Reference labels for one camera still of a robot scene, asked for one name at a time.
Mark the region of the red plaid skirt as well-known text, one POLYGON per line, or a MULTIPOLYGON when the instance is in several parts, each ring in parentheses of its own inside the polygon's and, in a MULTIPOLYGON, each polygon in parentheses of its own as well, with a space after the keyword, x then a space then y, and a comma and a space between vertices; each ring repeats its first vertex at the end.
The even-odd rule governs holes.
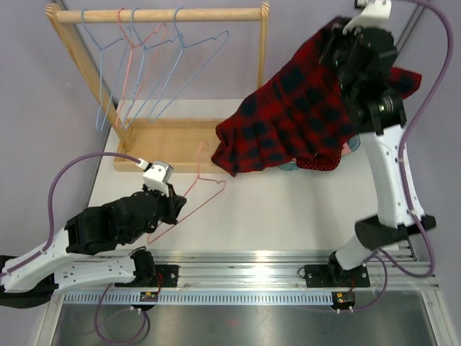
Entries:
POLYGON ((296 158, 339 151, 371 125, 354 124, 341 101, 333 69, 319 63, 335 17, 307 39, 262 87, 220 123, 212 163, 236 176, 262 171, 296 158))

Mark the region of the pink pleated skirt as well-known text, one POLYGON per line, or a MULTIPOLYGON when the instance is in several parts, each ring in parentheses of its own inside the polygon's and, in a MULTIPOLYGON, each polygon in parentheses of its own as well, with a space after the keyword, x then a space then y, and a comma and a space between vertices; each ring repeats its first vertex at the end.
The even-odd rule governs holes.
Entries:
POLYGON ((346 156, 353 153, 354 151, 356 151, 356 146, 354 144, 350 146, 349 143, 345 143, 342 147, 341 155, 346 156))

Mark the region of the red polka dot garment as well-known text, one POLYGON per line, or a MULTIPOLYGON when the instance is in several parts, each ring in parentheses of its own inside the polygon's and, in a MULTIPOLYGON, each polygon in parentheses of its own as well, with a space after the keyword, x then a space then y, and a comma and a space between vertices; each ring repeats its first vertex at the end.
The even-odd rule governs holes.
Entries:
POLYGON ((316 154, 313 158, 296 158, 298 168, 320 172, 330 172, 337 168, 341 161, 342 152, 331 151, 326 154, 316 154))

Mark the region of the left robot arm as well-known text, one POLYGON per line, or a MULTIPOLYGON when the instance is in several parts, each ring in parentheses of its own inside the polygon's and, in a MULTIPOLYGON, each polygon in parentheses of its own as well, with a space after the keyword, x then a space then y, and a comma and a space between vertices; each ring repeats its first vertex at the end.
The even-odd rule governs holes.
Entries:
POLYGON ((128 197, 88 207, 68 220, 46 250, 25 256, 1 257, 1 305, 29 309, 54 295, 86 286, 115 284, 143 287, 158 281, 153 255, 139 249, 126 257, 95 262, 117 246, 152 234, 160 223, 176 225, 187 202, 167 186, 167 195, 144 187, 128 197))

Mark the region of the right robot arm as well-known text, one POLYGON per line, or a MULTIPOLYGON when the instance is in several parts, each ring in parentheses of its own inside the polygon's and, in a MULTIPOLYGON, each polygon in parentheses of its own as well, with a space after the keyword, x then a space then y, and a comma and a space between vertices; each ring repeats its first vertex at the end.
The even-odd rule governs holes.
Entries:
POLYGON ((377 213, 355 223, 355 235, 321 270, 335 286, 349 284, 378 249, 437 225, 421 207, 401 142, 407 122, 403 93, 391 80, 397 56, 390 32, 351 28, 344 20, 333 26, 320 59, 336 72, 341 101, 367 155, 377 194, 377 213))

